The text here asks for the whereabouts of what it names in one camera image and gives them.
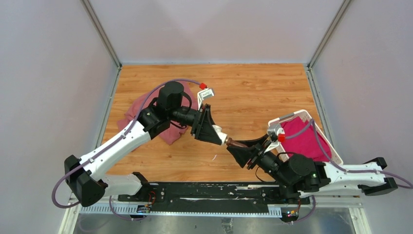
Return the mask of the brown metal water faucet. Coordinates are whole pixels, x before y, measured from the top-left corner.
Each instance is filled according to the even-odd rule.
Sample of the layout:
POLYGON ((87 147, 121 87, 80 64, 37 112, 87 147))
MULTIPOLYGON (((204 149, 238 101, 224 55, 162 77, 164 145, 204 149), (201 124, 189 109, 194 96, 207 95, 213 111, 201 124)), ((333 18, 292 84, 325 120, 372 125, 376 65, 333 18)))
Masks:
POLYGON ((227 137, 227 138, 225 139, 225 144, 226 144, 227 146, 233 146, 233 147, 243 147, 243 148, 246 148, 246 147, 247 147, 247 145, 245 145, 245 144, 243 144, 243 143, 241 143, 241 142, 239 142, 239 141, 233 140, 233 139, 230 138, 230 137, 227 137))

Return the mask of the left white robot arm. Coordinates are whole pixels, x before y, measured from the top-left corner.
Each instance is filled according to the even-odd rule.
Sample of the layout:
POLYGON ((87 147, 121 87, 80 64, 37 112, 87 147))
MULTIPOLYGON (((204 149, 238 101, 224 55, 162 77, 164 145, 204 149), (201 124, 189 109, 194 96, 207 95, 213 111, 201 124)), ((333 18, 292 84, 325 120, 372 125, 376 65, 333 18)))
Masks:
POLYGON ((196 140, 224 145, 227 134, 212 120, 209 105, 192 109, 192 100, 184 91, 183 79, 165 82, 152 91, 158 91, 147 107, 140 106, 135 117, 120 132, 80 158, 69 156, 64 161, 66 181, 78 203, 88 207, 101 198, 131 195, 137 201, 149 196, 149 188, 139 173, 107 175, 120 159, 141 145, 151 141, 171 125, 190 127, 196 140))

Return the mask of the white pipe elbow fitting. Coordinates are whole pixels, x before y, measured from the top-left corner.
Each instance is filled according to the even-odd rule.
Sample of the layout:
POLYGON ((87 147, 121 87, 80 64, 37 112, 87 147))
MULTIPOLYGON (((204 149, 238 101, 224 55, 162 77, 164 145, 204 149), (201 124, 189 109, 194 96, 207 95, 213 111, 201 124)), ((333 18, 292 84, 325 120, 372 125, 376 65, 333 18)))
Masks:
POLYGON ((222 127, 220 127, 218 125, 212 125, 212 127, 214 128, 215 132, 217 133, 219 139, 221 140, 221 145, 225 145, 228 135, 222 132, 222 127))

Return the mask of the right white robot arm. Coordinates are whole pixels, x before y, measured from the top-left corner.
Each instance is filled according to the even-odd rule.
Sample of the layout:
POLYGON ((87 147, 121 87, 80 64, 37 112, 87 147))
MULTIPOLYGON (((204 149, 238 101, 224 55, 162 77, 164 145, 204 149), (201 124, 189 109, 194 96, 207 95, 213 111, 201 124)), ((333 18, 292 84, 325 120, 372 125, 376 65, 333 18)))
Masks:
POLYGON ((304 155, 290 153, 281 160, 281 153, 271 152, 270 144, 277 142, 275 134, 265 134, 254 140, 227 138, 227 150, 242 168, 261 168, 279 186, 280 201, 291 203, 311 195, 366 196, 385 195, 398 185, 393 177, 380 173, 383 159, 376 158, 362 165, 350 165, 340 170, 331 162, 318 162, 304 155))

